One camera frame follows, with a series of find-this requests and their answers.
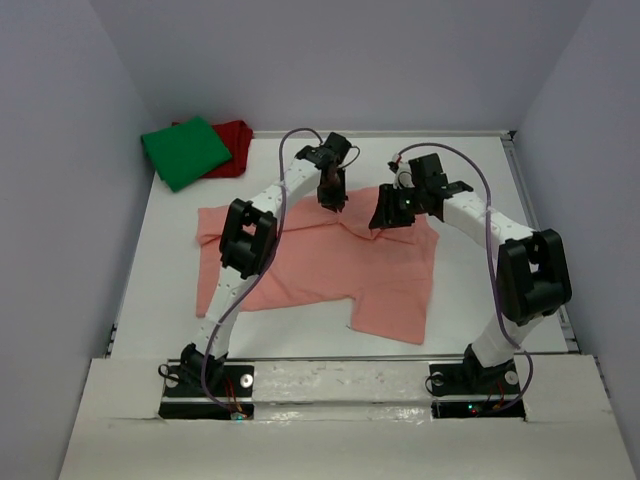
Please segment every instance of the folded red towel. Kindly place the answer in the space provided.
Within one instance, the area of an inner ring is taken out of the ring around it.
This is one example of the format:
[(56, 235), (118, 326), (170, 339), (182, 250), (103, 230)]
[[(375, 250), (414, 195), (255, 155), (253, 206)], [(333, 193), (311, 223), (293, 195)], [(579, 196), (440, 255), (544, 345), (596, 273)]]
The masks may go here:
[(203, 178), (232, 178), (239, 177), (247, 169), (249, 145), (253, 138), (253, 130), (242, 120), (211, 125), (222, 143), (231, 152), (231, 160), (205, 173)]

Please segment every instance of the purple cable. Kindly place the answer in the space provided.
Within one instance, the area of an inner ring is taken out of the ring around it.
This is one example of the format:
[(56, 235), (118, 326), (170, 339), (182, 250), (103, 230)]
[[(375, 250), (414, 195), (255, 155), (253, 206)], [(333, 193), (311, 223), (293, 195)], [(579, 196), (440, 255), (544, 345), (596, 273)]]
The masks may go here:
[(229, 318), (229, 315), (231, 314), (231, 312), (233, 312), (243, 302), (243, 300), (247, 298), (247, 295), (251, 293), (251, 291), (256, 287), (256, 285), (258, 285), (258, 282), (262, 279), (262, 277), (264, 277), (265, 273), (267, 273), (267, 270), (269, 270), (269, 267), (271, 267), (273, 260), (276, 258), (276, 252), (278, 251), (278, 245), (280, 245), (280, 238), (282, 237), (282, 232), (284, 230), (284, 218), (287, 212), (287, 189), (284, 185), (284, 144), (291, 135), (298, 132), (311, 132), (317, 137), (320, 143), (322, 143), (322, 137), (320, 136), (320, 134), (315, 130), (313, 130), (312, 128), (306, 128), (306, 127), (295, 128), (287, 132), (284, 135), (284, 137), (282, 137), (282, 140), (280, 140), (280, 147), (278, 149), (278, 159), (280, 162), (280, 188), (282, 190), (282, 208), (280, 210), (281, 212), (280, 225), (278, 225), (278, 233), (276, 234), (276, 241), (273, 245), (271, 256), (269, 257), (269, 260), (267, 261), (267, 264), (265, 265), (265, 267), (262, 269), (262, 272), (260, 272), (260, 274), (258, 275), (256, 280), (251, 284), (251, 286), (242, 295), (240, 295), (235, 300), (235, 302), (233, 302), (231, 306), (222, 314), (222, 316), (218, 320), (218, 323), (216, 323), (215, 327), (213, 327), (213, 331), (211, 332), (211, 336), (209, 337), (209, 342), (207, 343), (207, 348), (204, 351), (204, 361), (202, 362), (202, 368), (200, 370), (200, 386), (202, 388), (202, 391), (205, 393), (205, 395), (209, 397), (211, 401), (221, 406), (222, 408), (227, 408), (227, 405), (222, 403), (216, 397), (214, 397), (213, 394), (209, 391), (209, 387), (207, 386), (206, 372), (207, 372), (207, 363), (209, 361), (209, 355), (211, 354), (211, 349), (213, 348), (213, 342), (215, 341), (216, 335), (218, 334), (218, 331), (220, 330), (220, 327), (222, 326), (222, 324), (227, 320), (227, 318)]
[(469, 165), (471, 165), (471, 167), (476, 171), (476, 173), (480, 177), (480, 180), (482, 181), (482, 185), (484, 186), (484, 190), (487, 195), (487, 211), (485, 213), (485, 245), (486, 245), (485, 250), (487, 252), (487, 266), (489, 267), (491, 291), (493, 292), (493, 305), (495, 307), (496, 315), (498, 317), (498, 325), (500, 326), (500, 332), (502, 333), (502, 336), (504, 336), (507, 342), (509, 342), (516, 350), (522, 350), (522, 353), (527, 358), (527, 362), (529, 363), (529, 375), (527, 376), (527, 380), (525, 381), (524, 386), (520, 390), (520, 393), (518, 394), (518, 396), (513, 400), (511, 400), (506, 405), (500, 407), (499, 409), (492, 410), (490, 413), (502, 412), (503, 410), (506, 410), (507, 408), (512, 407), (513, 405), (518, 403), (520, 400), (522, 400), (522, 397), (524, 397), (524, 394), (529, 389), (529, 386), (531, 385), (531, 380), (533, 380), (533, 358), (531, 358), (531, 355), (529, 354), (529, 352), (527, 352), (526, 350), (523, 350), (522, 347), (518, 345), (518, 342), (516, 342), (511, 337), (511, 335), (509, 335), (509, 332), (507, 332), (507, 328), (504, 325), (504, 319), (502, 318), (502, 308), (500, 307), (500, 292), (498, 291), (498, 283), (496, 281), (496, 272), (493, 269), (493, 247), (491, 242), (491, 188), (489, 187), (489, 182), (487, 181), (487, 178), (484, 176), (484, 173), (482, 173), (482, 170), (480, 170), (480, 167), (478, 167), (478, 165), (473, 160), (471, 160), (467, 155), (462, 153), (460, 150), (450, 147), (449, 145), (445, 145), (444, 143), (434, 143), (434, 142), (415, 143), (413, 145), (409, 145), (408, 147), (405, 147), (402, 150), (400, 150), (398, 152), (398, 156), (402, 158), (403, 153), (418, 147), (443, 148), (445, 150), (448, 150), (458, 155), (460, 158), (466, 161)]

